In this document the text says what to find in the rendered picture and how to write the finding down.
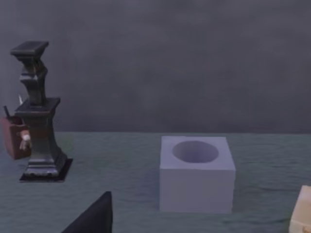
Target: maroon container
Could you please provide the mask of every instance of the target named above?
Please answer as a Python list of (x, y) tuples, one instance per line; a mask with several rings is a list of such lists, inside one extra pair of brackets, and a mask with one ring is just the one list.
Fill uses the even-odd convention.
[(19, 117), (11, 117), (10, 121), (5, 117), (1, 118), (6, 151), (14, 160), (30, 156), (31, 149), (21, 150), (19, 148), (22, 138), (18, 135), (22, 130), (28, 130), (28, 126), (23, 125)]

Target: black object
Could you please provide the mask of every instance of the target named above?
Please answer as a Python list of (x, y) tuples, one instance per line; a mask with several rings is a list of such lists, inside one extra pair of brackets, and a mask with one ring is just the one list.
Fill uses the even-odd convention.
[(21, 125), (23, 122), (21, 120), (21, 118), (17, 117), (17, 116), (11, 116), (9, 113), (9, 110), (7, 108), (7, 106), (3, 106), (4, 109), (4, 113), (5, 116), (7, 118), (7, 120), (12, 124), (12, 125)]
[(32, 154), (20, 181), (47, 182), (64, 180), (63, 169), (71, 165), (67, 156), (58, 147), (54, 136), (53, 117), (60, 98), (46, 98), (45, 77), (48, 69), (40, 60), (49, 43), (28, 41), (11, 50), (24, 64), (20, 81), (26, 86), (29, 98), (15, 110), (29, 127)]
[(72, 159), (67, 159), (65, 162), (65, 165), (61, 172), (59, 173), (59, 176), (57, 177), (42, 177), (42, 176), (25, 176), (24, 174), (19, 179), (21, 182), (64, 182), (65, 178), (67, 176), (67, 173), (69, 171), (69, 168), (71, 166)]
[(105, 192), (62, 233), (112, 233), (111, 192)]

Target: square black base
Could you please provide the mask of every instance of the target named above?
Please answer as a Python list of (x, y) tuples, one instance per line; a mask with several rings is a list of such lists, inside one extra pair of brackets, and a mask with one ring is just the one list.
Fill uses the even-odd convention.
[(22, 177), (19, 179), (20, 182), (41, 182), (41, 183), (45, 183), (45, 182), (64, 182), (65, 178), (67, 176), (67, 173), (71, 167), (71, 163), (72, 163), (73, 159), (67, 159), (65, 162), (65, 165), (63, 167), (63, 169), (61, 170), (61, 172), (59, 173), (58, 177), (39, 177), (39, 176), (34, 176), (34, 177), (28, 177), (25, 176), (24, 174), (22, 175)]

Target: green floor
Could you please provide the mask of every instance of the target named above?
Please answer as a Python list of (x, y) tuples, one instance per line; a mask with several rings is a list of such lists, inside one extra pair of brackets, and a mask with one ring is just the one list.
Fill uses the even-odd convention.
[(227, 136), (237, 168), (231, 215), (158, 211), (161, 134), (57, 133), (74, 159), (64, 183), (19, 183), (27, 159), (0, 154), (0, 233), (61, 233), (105, 191), (114, 233), (287, 233), (300, 187), (311, 185), (311, 136), (199, 135)]

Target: ornate black column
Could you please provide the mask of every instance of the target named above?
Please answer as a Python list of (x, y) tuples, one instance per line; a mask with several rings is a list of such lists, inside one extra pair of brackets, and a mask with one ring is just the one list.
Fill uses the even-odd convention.
[(11, 50), (11, 54), (24, 64), (20, 81), (29, 95), (15, 111), (15, 116), (28, 125), (32, 142), (32, 154), (21, 181), (64, 181), (72, 162), (54, 137), (52, 121), (60, 98), (45, 96), (48, 69), (40, 58), (48, 45), (48, 42), (28, 41)]

